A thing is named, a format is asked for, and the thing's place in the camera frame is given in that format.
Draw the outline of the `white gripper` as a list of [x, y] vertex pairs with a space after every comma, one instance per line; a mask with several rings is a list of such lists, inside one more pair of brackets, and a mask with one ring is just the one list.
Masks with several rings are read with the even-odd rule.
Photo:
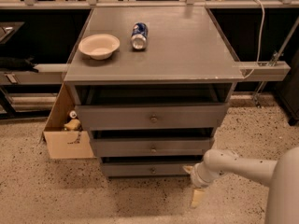
[[193, 167], [185, 165], [183, 170], [191, 174], [191, 181], [196, 187], [192, 191], [191, 200], [191, 208], [196, 208], [204, 197], [205, 188], [211, 185], [215, 178], [203, 162], [196, 163]]

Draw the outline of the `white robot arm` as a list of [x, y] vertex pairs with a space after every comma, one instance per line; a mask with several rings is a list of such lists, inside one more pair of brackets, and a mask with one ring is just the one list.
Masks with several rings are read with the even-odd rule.
[[299, 147], [277, 161], [247, 159], [232, 150], [210, 149], [201, 162], [184, 165], [193, 185], [191, 206], [196, 207], [214, 180], [235, 174], [269, 188], [264, 224], [299, 224]]

